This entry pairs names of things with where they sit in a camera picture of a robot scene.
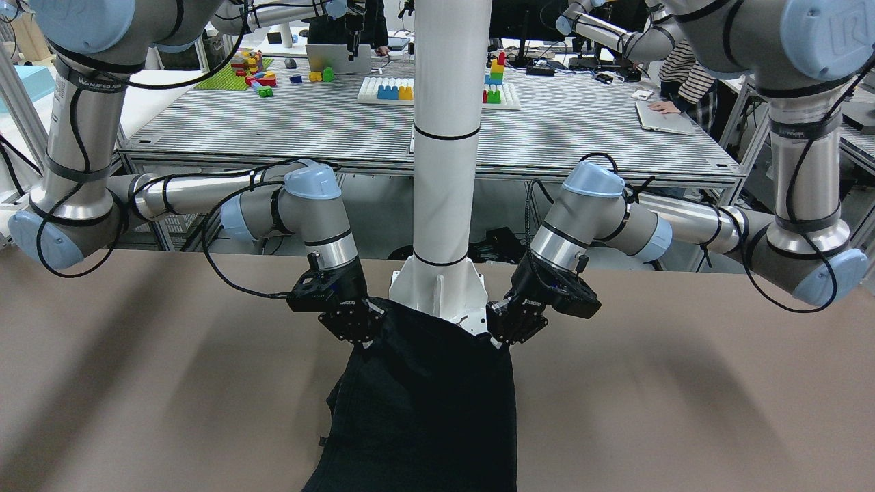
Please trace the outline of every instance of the silver laptop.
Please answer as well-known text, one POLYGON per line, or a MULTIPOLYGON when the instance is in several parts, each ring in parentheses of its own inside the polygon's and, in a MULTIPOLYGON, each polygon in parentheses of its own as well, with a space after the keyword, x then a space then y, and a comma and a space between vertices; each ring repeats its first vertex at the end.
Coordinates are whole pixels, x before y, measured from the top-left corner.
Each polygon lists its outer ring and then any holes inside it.
POLYGON ((346 45, 307 45, 307 58, 310 69, 321 72, 331 67, 336 74, 370 74, 371 47, 359 46, 359 55, 350 61, 346 45))
POLYGON ((693 122, 685 115, 661 115, 651 108, 650 102, 636 101, 635 108, 638 110, 638 118, 641 120, 641 128, 644 130, 665 131, 680 135, 696 135, 693 131, 693 122))

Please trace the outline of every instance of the brown table surface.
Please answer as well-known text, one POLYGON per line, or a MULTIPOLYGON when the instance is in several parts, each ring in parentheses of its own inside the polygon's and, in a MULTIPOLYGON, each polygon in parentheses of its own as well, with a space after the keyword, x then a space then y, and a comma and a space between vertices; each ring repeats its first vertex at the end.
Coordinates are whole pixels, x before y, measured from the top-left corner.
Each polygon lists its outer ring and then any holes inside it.
MULTIPOLYGON (((286 290, 303 258, 217 256, 286 290)), ((368 261, 374 295, 398 264, 368 261)), ((493 299, 512 269, 483 265, 493 299)), ((779 311, 742 276, 587 271, 604 307, 514 348, 520 490, 875 490, 875 302, 779 311)), ((61 280, 0 252, 0 490, 291 491, 350 347, 196 254, 61 280)))

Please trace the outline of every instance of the person in striped shirt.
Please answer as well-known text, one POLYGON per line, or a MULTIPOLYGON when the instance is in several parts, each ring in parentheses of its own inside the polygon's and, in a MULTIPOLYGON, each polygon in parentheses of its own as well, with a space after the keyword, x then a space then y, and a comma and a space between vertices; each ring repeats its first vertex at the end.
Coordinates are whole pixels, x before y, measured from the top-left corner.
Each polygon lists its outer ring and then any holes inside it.
POLYGON ((650 108, 663 115, 687 113, 705 131, 711 131, 717 112, 717 80, 696 61, 686 39, 675 46, 659 71, 660 95, 666 101, 654 102, 650 108))

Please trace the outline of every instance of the human hand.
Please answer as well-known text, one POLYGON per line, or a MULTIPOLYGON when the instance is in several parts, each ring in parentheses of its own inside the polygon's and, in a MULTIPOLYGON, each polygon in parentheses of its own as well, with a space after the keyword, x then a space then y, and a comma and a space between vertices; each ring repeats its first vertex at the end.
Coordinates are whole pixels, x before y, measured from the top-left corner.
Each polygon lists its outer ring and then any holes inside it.
POLYGON ((673 115, 679 114, 681 112, 681 110, 679 110, 672 101, 654 102, 652 104, 649 104, 647 107, 651 108, 653 111, 656 111, 661 115, 673 115))

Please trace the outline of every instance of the striped shirt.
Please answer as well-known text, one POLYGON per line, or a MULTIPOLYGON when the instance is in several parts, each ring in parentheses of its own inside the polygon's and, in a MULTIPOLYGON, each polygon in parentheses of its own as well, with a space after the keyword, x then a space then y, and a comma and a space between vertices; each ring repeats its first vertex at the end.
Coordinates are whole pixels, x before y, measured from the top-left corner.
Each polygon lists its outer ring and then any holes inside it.
POLYGON ((697 104, 716 80, 698 64, 693 48, 686 39, 668 54, 659 69, 659 78, 663 82, 680 82, 678 95, 690 104, 697 104))

